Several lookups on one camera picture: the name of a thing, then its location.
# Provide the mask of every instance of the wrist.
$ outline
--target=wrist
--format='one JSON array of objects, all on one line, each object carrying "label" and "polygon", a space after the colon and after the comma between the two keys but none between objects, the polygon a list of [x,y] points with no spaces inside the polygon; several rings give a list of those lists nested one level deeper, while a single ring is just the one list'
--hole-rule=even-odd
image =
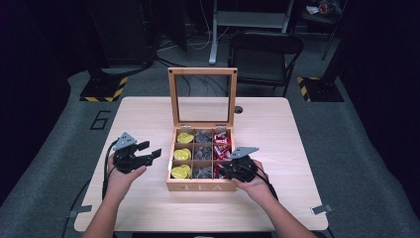
[{"label": "wrist", "polygon": [[274,205],[279,204],[277,199],[271,194],[264,196],[260,200],[256,200],[256,203],[265,211],[270,210]]},{"label": "wrist", "polygon": [[103,199],[102,203],[108,205],[108,206],[120,206],[122,199],[118,199],[114,196],[111,196],[109,194],[105,195],[105,198]]}]

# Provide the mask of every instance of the wooden box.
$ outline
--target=wooden box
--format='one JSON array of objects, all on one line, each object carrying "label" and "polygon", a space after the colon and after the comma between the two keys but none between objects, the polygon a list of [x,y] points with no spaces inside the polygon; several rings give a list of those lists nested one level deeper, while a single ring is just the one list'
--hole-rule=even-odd
[{"label": "wooden box", "polygon": [[235,149],[237,69],[170,67],[168,78],[174,127],[167,188],[170,191],[236,190],[218,171]]}]

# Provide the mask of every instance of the wall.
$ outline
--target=wall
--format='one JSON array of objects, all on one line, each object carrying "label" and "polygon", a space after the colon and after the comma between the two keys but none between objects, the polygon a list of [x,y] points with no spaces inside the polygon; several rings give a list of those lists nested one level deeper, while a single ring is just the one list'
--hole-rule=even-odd
[{"label": "wall", "polygon": [[0,7],[1,151],[0,203],[38,153],[65,107],[67,79],[83,70],[71,44],[63,9],[3,1]]},{"label": "wall", "polygon": [[341,74],[367,134],[420,217],[418,2],[364,1]]}]

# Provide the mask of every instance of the table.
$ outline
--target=table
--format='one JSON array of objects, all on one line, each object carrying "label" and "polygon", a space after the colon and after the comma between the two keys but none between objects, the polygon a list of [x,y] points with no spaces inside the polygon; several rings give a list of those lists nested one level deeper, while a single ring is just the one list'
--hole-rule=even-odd
[{"label": "table", "polygon": [[[280,202],[310,230],[325,230],[324,213],[314,177],[285,98],[237,97],[244,111],[235,115],[236,146],[259,147],[252,158],[262,162]],[[263,210],[245,192],[168,191],[165,184],[173,132],[170,97],[125,97],[94,171],[74,228],[84,231],[101,202],[103,165],[110,144],[124,132],[151,146],[145,155],[162,148],[161,157],[135,180],[118,211],[116,231],[142,232],[258,232],[272,231]]]},{"label": "table", "polygon": [[286,32],[290,19],[291,9],[294,0],[288,0],[287,11],[285,13],[259,13],[259,12],[227,12],[219,11],[217,0],[213,2],[213,39],[210,51],[209,64],[215,64],[217,58],[218,26],[232,27],[253,27],[253,28],[273,28],[281,29]]}]

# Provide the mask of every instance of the yellow black hazard tape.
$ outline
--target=yellow black hazard tape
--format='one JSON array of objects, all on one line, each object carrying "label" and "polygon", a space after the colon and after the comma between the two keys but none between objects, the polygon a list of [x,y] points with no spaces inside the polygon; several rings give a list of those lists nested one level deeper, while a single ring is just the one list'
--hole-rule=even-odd
[{"label": "yellow black hazard tape", "polygon": [[297,83],[299,83],[300,92],[302,93],[303,99],[305,101],[311,101],[309,97],[308,89],[303,82],[303,79],[312,79],[312,80],[319,80],[319,77],[297,77]]},{"label": "yellow black hazard tape", "polygon": [[123,93],[124,86],[127,83],[128,78],[125,77],[121,79],[120,84],[118,85],[117,90],[113,96],[110,97],[80,97],[80,101],[90,101],[90,102],[100,102],[100,101],[117,101],[121,93]]}]

